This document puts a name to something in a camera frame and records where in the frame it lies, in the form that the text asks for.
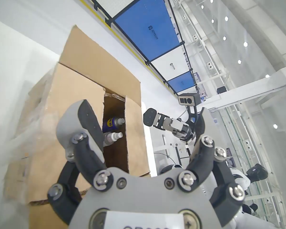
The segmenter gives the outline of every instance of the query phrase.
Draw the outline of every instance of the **white label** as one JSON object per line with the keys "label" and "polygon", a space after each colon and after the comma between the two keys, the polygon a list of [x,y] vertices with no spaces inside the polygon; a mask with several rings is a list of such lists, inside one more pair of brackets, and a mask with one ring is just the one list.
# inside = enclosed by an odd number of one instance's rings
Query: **white label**
{"label": "white label", "polygon": [[108,211],[104,229],[184,229],[182,214]]}

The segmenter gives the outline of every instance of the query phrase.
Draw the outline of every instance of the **printed logo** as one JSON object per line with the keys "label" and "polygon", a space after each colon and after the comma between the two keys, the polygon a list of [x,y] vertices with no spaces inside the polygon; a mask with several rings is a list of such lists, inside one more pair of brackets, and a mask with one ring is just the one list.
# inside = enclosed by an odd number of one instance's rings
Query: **printed logo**
{"label": "printed logo", "polygon": [[174,65],[173,65],[173,63],[170,63],[169,65],[170,65],[174,70],[176,70],[175,67],[174,67]]}
{"label": "printed logo", "polygon": [[155,31],[153,30],[153,27],[151,25],[148,26],[148,29],[152,32],[152,34],[154,35],[155,39],[158,39],[157,34],[155,33]]}

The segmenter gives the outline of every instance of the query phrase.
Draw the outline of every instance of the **white pillar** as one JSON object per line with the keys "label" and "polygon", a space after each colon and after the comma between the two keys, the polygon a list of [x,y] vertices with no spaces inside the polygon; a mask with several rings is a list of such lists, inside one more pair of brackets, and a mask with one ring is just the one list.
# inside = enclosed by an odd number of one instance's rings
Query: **white pillar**
{"label": "white pillar", "polygon": [[197,111],[200,112],[203,107],[208,110],[226,108],[237,103],[276,92],[285,87],[286,67],[280,69],[269,78],[263,78],[222,94],[214,95],[199,104]]}

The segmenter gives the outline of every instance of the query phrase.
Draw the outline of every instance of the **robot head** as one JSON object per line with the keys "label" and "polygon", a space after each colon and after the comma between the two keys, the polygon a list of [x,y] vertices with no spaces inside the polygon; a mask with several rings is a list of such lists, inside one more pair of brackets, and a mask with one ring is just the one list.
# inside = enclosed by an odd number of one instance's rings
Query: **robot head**
{"label": "robot head", "polygon": [[252,168],[248,169],[246,173],[251,182],[263,180],[268,177],[268,171],[258,163]]}

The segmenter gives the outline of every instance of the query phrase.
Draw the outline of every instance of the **gray metal plate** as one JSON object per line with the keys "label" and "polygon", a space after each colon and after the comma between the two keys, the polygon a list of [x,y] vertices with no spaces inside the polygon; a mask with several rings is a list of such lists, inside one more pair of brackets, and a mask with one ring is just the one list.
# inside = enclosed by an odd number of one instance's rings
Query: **gray metal plate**
{"label": "gray metal plate", "polygon": [[[183,169],[175,168],[153,178],[134,177],[118,168],[108,170],[114,177],[111,189],[100,192],[90,188],[76,210],[69,228],[88,228],[91,216],[101,208],[134,213],[179,213],[188,209],[198,215],[203,228],[221,228],[213,207],[201,188],[185,193],[178,187],[177,178]],[[127,185],[122,190],[116,185],[121,177],[127,180]],[[168,177],[175,181],[172,190],[164,186],[164,180]]]}

